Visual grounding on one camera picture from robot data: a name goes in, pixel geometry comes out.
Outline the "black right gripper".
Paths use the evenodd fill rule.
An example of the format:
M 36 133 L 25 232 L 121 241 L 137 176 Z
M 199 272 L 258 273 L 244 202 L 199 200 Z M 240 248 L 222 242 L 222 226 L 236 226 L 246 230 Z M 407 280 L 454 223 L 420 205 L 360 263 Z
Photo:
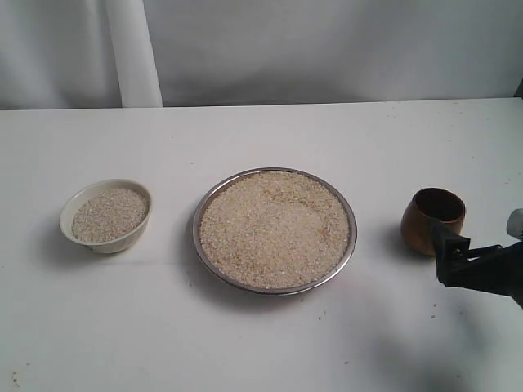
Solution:
M 469 249 L 469 238 L 435 218 L 429 230 L 440 283 L 510 297 L 522 306 L 522 242 Z

